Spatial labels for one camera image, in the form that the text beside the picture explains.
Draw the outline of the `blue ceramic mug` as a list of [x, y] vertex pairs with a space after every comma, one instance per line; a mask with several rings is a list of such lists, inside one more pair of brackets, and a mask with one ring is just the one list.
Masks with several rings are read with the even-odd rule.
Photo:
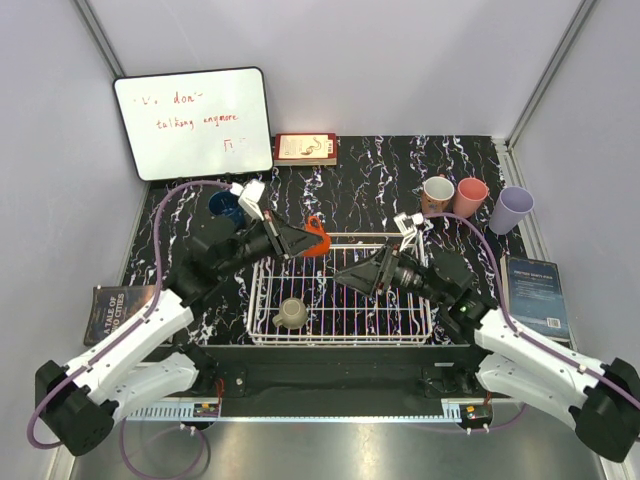
[[239, 205], [238, 197], [228, 190], [213, 194], [208, 201], [208, 208], [214, 217], [224, 216], [232, 220], [237, 230], [246, 226], [244, 211]]

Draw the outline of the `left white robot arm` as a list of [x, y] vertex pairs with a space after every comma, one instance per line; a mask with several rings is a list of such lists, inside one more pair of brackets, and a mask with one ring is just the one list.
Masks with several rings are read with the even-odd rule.
[[227, 277], [266, 257], [298, 257], [322, 241], [271, 211], [243, 232], [232, 219], [215, 217], [191, 236], [166, 285], [115, 332], [64, 365], [49, 360], [36, 370], [34, 417], [72, 455], [82, 456], [135, 410], [175, 392], [208, 394], [215, 386], [216, 363], [196, 347], [140, 371], [134, 368], [201, 316]]

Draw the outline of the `pink plastic cup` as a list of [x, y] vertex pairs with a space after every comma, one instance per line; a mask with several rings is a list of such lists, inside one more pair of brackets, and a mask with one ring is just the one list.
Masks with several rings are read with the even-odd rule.
[[489, 194], [488, 186], [480, 179], [462, 179], [454, 196], [453, 213], [462, 218], [471, 217]]

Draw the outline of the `beige ceramic mug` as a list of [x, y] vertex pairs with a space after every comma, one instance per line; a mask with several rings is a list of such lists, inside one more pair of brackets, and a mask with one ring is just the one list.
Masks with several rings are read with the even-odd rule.
[[272, 319], [276, 328], [286, 328], [296, 330], [303, 327], [308, 321], [308, 311], [305, 303], [296, 297], [283, 300], [279, 306], [278, 313]]

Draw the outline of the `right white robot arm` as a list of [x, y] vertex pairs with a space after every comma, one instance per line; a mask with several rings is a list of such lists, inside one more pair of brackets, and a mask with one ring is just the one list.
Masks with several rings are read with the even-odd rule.
[[623, 462], [639, 441], [639, 374], [616, 358], [583, 355], [515, 320], [472, 287], [465, 260], [442, 252], [428, 265], [392, 245], [338, 269], [337, 283], [363, 295], [398, 289], [434, 304], [455, 343], [480, 361], [454, 371], [466, 396], [482, 390], [511, 397], [558, 419], [599, 456]]

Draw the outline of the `lavender plastic cup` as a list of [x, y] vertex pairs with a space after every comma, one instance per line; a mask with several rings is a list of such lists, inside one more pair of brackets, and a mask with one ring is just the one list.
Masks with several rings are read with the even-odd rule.
[[506, 235], [534, 208], [533, 196], [524, 188], [504, 188], [496, 200], [489, 229], [496, 235]]

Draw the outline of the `salmon speckled ceramic mug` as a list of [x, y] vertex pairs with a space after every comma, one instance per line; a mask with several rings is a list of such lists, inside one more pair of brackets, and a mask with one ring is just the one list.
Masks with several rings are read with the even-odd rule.
[[454, 197], [454, 194], [454, 184], [443, 175], [428, 178], [422, 184], [422, 212], [424, 214], [444, 212]]

